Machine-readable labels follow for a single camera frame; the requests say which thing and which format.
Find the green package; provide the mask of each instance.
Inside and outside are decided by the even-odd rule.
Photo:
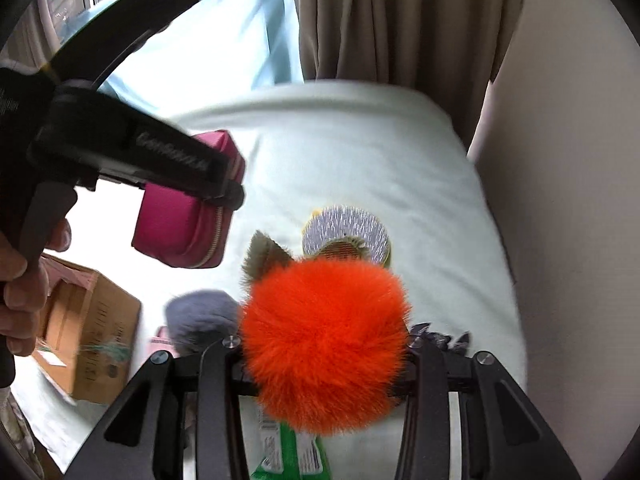
[[[331,480],[320,437],[293,431],[260,409],[264,458],[252,480]]]

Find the gray fluffy object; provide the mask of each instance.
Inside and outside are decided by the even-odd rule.
[[[181,356],[204,351],[220,337],[238,331],[238,302],[222,290],[197,290],[164,308],[169,337]]]

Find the bed sheet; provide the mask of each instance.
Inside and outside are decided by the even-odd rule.
[[[473,165],[449,118],[416,92],[347,82],[276,86],[171,120],[194,134],[226,128],[247,161],[246,201],[232,221],[217,269],[171,269],[131,246],[139,190],[100,182],[81,190],[68,218],[71,261],[93,267],[140,298],[143,312],[132,370],[146,339],[164,323],[163,305],[197,288],[222,288],[238,300],[240,267],[258,229],[302,254],[302,228],[313,210],[355,205],[377,215],[392,243],[391,269],[406,288],[412,322],[440,332],[472,333],[471,352],[494,352],[526,381],[525,348],[497,229]],[[66,468],[103,411],[67,404],[30,358],[18,359],[14,394],[36,436]],[[242,400],[247,459],[260,460],[255,405]],[[394,475],[403,408],[365,431],[326,439],[336,480]],[[458,421],[452,404],[452,426]],[[459,430],[452,477],[459,474]],[[186,478],[193,459],[186,460]]]

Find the magenta zippered case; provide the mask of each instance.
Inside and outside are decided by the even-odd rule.
[[[244,158],[231,135],[217,130],[195,139],[228,156],[228,178],[242,182]],[[183,192],[146,184],[131,245],[171,267],[217,267],[225,251],[233,211],[207,205]]]

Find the white label on green package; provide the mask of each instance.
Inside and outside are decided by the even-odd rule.
[[[264,413],[262,408],[258,409],[258,417],[260,420],[260,439],[264,451],[262,469],[267,473],[282,474],[284,462],[282,461],[282,444],[280,443],[280,423]]]
[[[312,434],[296,433],[296,450],[301,475],[319,475],[322,472],[320,450]]]

